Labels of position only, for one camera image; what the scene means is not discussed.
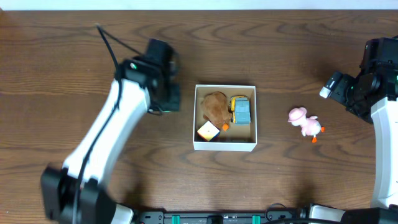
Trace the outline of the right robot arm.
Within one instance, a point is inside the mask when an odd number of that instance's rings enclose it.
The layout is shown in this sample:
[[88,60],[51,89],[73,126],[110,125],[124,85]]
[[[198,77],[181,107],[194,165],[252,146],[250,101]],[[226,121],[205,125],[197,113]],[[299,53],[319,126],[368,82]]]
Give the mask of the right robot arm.
[[397,223],[397,37],[366,42],[357,77],[335,72],[320,91],[374,126],[376,176],[369,208],[311,205],[307,223]]

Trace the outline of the brown plush toy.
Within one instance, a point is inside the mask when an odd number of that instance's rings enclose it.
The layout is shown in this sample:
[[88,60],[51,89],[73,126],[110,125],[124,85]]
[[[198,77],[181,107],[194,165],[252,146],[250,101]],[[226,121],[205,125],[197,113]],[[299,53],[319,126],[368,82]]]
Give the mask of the brown plush toy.
[[233,117],[228,108],[226,95],[216,91],[206,95],[201,102],[203,118],[210,121],[216,128],[227,131]]

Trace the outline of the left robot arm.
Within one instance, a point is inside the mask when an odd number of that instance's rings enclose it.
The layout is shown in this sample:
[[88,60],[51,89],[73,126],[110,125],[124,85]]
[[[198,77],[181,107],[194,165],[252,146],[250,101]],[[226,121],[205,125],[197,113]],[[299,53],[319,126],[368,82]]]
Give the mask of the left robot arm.
[[61,169],[48,166],[40,184],[45,216],[57,223],[132,223],[134,210],[107,192],[128,138],[147,113],[178,111],[176,55],[134,57],[118,64],[109,95],[91,128]]

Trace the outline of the yellow grey toy truck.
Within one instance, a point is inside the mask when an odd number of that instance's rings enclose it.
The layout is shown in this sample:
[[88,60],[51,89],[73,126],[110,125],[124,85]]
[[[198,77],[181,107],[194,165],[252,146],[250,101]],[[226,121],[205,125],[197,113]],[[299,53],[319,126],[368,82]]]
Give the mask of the yellow grey toy truck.
[[245,126],[251,123],[249,98],[246,96],[232,96],[230,101],[231,121],[235,125]]

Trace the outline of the pink duck toy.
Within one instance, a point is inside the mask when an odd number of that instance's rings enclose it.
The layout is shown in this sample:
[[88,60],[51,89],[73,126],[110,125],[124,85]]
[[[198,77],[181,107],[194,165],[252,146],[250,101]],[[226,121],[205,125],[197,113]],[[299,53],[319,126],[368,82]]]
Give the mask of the pink duck toy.
[[293,126],[300,126],[302,136],[311,136],[312,143],[316,143],[317,135],[325,131],[325,127],[318,121],[318,116],[307,117],[307,109],[304,107],[292,109],[288,122]]

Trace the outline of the colourful puzzle cube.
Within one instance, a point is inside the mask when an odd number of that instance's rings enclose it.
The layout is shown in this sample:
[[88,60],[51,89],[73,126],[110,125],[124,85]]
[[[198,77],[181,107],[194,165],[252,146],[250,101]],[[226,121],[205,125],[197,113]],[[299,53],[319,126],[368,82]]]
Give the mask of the colourful puzzle cube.
[[206,141],[211,141],[215,137],[217,137],[220,133],[220,130],[213,124],[211,121],[207,121],[203,126],[201,126],[197,134],[199,137]]

